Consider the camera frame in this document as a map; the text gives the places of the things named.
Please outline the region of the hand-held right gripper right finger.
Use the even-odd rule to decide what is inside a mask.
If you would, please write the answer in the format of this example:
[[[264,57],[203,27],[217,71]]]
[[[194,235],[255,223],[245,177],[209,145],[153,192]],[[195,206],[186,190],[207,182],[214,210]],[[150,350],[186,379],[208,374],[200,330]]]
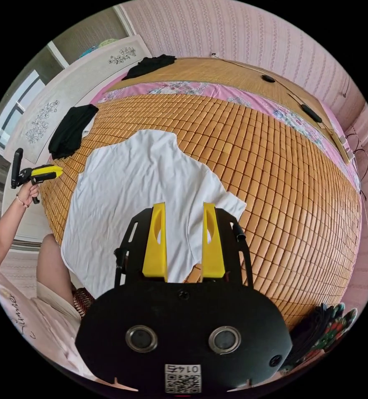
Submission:
[[[201,270],[202,279],[222,278],[225,274],[216,208],[207,202],[203,204]]]

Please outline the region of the person's left hand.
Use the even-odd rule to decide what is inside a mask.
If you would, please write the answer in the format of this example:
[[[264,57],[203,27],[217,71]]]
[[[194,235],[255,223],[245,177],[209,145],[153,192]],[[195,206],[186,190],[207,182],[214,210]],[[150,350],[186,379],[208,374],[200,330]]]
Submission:
[[[38,194],[39,185],[32,184],[30,181],[28,181],[21,186],[19,192],[16,194],[16,198],[22,206],[28,208],[33,200],[37,198]]]

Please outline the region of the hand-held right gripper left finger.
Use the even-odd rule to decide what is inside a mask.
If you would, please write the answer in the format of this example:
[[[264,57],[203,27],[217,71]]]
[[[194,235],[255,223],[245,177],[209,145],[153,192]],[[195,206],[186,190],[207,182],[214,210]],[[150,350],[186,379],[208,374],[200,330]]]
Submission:
[[[164,202],[152,208],[142,273],[146,278],[168,278]]]

